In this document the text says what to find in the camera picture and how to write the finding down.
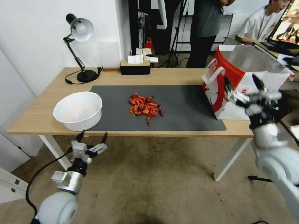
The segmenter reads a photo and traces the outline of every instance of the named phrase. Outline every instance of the white t-shirt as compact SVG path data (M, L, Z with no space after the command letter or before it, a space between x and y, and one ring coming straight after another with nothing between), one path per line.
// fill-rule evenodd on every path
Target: white t-shirt
M237 36L240 38L248 37L254 40L262 40L267 34L268 29L277 24L283 12L284 10L267 16L265 14L265 7L261 8L245 20Z

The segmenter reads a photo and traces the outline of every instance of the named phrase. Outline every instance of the black pants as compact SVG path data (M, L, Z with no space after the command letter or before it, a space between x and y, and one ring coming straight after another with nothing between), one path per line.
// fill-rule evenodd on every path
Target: black pants
M191 52L186 68L205 68L206 60L211 51L216 36L190 36Z

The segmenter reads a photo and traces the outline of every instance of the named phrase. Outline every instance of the desk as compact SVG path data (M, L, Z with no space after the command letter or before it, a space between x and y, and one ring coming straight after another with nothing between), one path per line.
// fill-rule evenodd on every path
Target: desk
M258 45L259 47L264 49L266 52L268 52L270 55L274 56L275 58L278 58L279 53L277 53L275 51L268 50L268 48L265 45L261 44L260 41L258 41L258 40L253 41L253 45ZM297 69L295 69L293 66L291 66L291 67L292 67L292 72L294 72L294 74L295 74L294 81L298 82L299 81L299 71Z
M8 134L39 135L45 145L58 158L63 151L52 135L77 135L78 132L68 130L53 117L55 105L69 94L90 91L94 85L202 85L202 75L206 69L194 68L153 68L150 75L123 76L119 71L101 72L100 77L83 85L69 85L64 81L66 75L78 68L64 68L50 85L31 104L24 114L7 131ZM76 81L76 75L69 79ZM214 174L219 181L232 163L250 142L253 133L249 129L249 121L224 120L226 131L110 131L109 136L155 136L155 137L233 137L240 138L224 162ZM103 135L101 131L87 131L89 135ZM71 166L64 157L59 160L63 168Z

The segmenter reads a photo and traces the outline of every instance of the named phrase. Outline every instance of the plastic bowl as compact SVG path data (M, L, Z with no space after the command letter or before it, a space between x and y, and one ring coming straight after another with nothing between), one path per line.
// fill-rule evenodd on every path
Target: plastic bowl
M83 131L95 126L102 117L102 99L93 92L77 92L59 101L54 118L72 131Z

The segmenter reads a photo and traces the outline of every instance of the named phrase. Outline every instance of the gray desk mat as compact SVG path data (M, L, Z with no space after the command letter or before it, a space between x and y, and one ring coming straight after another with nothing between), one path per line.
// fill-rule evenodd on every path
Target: gray desk mat
M202 86L93 86L103 101L102 118L89 131L216 131L226 130L217 120ZM146 115L129 117L130 96L154 96L165 117L157 114L149 126Z

